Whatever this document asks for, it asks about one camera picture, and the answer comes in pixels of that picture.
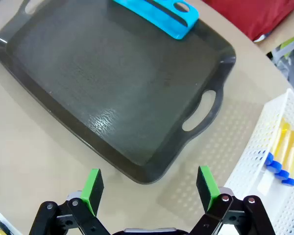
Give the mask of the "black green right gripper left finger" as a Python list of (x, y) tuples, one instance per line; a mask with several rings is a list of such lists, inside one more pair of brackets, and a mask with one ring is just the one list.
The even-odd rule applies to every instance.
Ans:
[(104, 189), (100, 169), (92, 169), (79, 196), (58, 205), (43, 202), (30, 229), (31, 235), (65, 235), (70, 229), (79, 229), (83, 235), (108, 235), (97, 218)]

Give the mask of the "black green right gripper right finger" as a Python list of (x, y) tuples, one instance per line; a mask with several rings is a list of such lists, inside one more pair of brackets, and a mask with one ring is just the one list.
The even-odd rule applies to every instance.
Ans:
[(275, 234), (261, 199), (249, 195), (240, 200), (221, 193), (208, 166), (198, 168), (196, 187), (205, 214), (190, 231), (191, 235), (216, 235), (223, 225), (234, 226), (240, 235)]

